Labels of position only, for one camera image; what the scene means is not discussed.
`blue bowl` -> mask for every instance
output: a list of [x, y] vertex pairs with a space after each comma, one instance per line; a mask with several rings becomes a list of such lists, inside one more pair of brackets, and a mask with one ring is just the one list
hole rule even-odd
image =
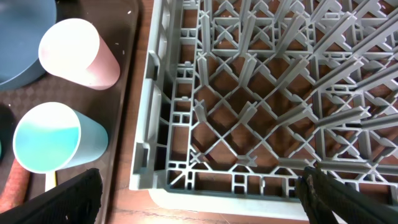
[[0, 90], [19, 88], [45, 73], [39, 44], [56, 19], [54, 0], [0, 1]]

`pink cup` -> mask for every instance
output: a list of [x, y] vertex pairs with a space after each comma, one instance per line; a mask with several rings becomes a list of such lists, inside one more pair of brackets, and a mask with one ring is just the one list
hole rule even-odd
[[50, 74], [105, 90], [120, 76], [120, 66], [95, 27], [83, 19], [52, 26], [39, 45], [39, 60]]

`yellow handle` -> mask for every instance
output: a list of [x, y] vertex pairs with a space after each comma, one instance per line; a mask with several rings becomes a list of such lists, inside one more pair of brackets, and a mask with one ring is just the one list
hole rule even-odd
[[57, 175], [55, 172], [45, 174], [45, 191], [49, 191], [57, 186]]

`tray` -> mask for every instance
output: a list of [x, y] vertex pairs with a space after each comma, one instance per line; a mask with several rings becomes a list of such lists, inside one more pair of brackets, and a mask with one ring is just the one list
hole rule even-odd
[[308, 220], [318, 166], [397, 205], [395, 1], [156, 0], [130, 189], [161, 207]]
[[[57, 1], [58, 21], [78, 17], [93, 23], [119, 62], [121, 77], [115, 86], [104, 91], [92, 90], [49, 74], [20, 89], [0, 91], [0, 192], [5, 186], [14, 160], [12, 135], [18, 121], [31, 108], [41, 103], [65, 103], [102, 124], [109, 135], [109, 146], [104, 155], [94, 162], [57, 171], [58, 183], [61, 184], [91, 167], [98, 168], [103, 179], [103, 195], [96, 223], [105, 223], [138, 10], [135, 0]], [[44, 184], [45, 175], [32, 174], [27, 199], [43, 193]]]

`brown tray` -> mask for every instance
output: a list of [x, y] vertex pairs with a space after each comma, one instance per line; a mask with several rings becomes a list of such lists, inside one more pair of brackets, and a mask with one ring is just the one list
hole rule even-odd
[[[18, 90], [0, 91], [0, 192], [4, 189], [14, 160], [12, 137], [19, 120], [31, 108], [41, 103], [65, 103], [102, 124], [109, 135], [109, 146], [104, 155], [94, 162], [58, 171], [58, 183], [61, 184], [89, 168], [98, 168], [103, 178], [103, 195], [96, 223], [105, 223], [138, 10], [136, 0], [57, 1], [58, 21], [77, 17], [93, 23], [118, 60], [121, 77], [110, 89], [97, 91], [46, 73], [37, 81]], [[44, 184], [44, 174], [32, 174], [27, 199], [42, 194]]]

